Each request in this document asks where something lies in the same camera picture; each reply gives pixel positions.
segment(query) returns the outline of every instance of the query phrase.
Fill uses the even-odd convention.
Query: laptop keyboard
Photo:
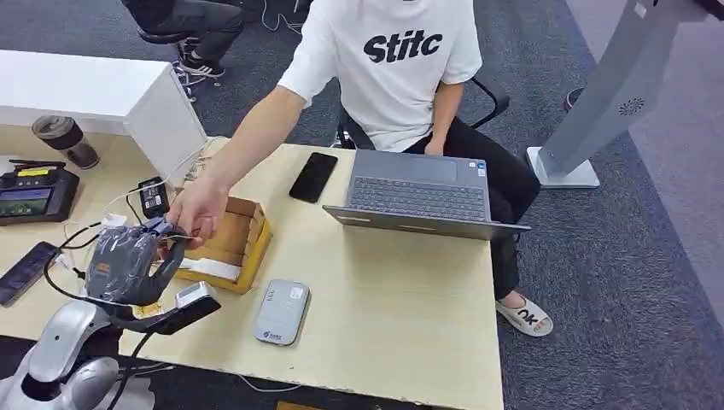
[[[350,208],[410,216],[487,221],[481,188],[357,177]]]

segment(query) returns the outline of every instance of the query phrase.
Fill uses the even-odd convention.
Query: smartphone
[[[273,279],[266,288],[254,337],[262,342],[289,346],[299,334],[309,299],[309,288],[291,280]]]
[[[35,245],[0,278],[0,305],[9,308],[43,276],[43,266],[60,250],[47,242]]]
[[[317,202],[336,164],[337,157],[312,152],[292,185],[289,196],[304,202]]]

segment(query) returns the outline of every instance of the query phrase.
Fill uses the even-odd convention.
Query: slipper
[[[523,296],[521,297],[525,302],[523,307],[512,309],[496,301],[495,310],[508,319],[508,321],[511,322],[511,325],[513,325],[516,329],[528,336],[542,337],[550,334],[553,331],[553,321],[551,318],[549,318],[546,312],[543,312],[543,309],[538,307],[538,305]],[[539,330],[536,330],[535,327],[543,319],[548,319],[547,325],[543,325]]]

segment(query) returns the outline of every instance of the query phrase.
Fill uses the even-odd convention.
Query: carpet
[[[49,8],[0,0],[0,8],[0,48],[170,58],[170,50],[137,38],[117,2],[76,0]],[[564,116],[563,95],[584,85],[595,63],[564,0],[476,0],[476,19],[483,69],[511,95],[508,111],[482,131],[522,155],[552,134]],[[229,72],[222,86],[198,92],[196,110],[210,135],[233,133],[276,84],[298,41],[287,30],[248,25],[224,59]],[[488,107],[471,87],[461,117],[475,120]],[[289,141],[328,144],[337,110],[338,87],[330,84]],[[523,221],[534,232],[520,246],[522,293],[552,316],[555,329],[537,339],[499,321],[505,407],[724,408],[722,328],[631,138],[622,134],[592,163],[599,189],[544,191]],[[28,345],[2,339],[0,347],[19,357]],[[10,366],[4,360],[0,376]],[[164,409],[271,409],[278,398],[325,409],[411,408],[306,388],[260,395],[238,378],[196,369],[162,374],[152,386]]]

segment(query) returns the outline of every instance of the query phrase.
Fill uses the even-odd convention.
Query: black pants
[[[201,42],[195,49],[204,59],[218,62],[226,54],[244,25],[242,10],[234,0],[176,0],[171,14],[156,27],[145,27],[153,34],[194,32]]]
[[[415,143],[405,152],[424,154],[430,137]],[[515,224],[538,196],[540,183],[535,174],[515,156],[492,139],[456,118],[447,132],[445,156],[484,160],[488,167],[490,216],[493,220]],[[510,294],[520,280],[515,239],[492,241],[493,285],[495,300]]]

